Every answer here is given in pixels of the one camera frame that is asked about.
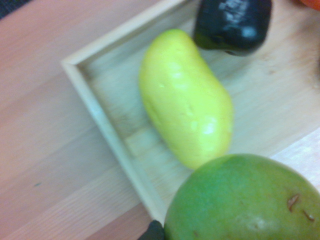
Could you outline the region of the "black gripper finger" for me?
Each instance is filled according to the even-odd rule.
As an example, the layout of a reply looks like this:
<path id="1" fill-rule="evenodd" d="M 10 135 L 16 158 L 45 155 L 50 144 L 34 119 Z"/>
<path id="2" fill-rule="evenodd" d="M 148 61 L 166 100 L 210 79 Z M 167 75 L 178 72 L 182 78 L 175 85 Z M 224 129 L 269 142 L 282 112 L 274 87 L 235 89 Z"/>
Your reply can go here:
<path id="1" fill-rule="evenodd" d="M 164 240 L 165 231 L 158 220 L 153 220 L 147 230 L 140 236 L 140 240 Z"/>

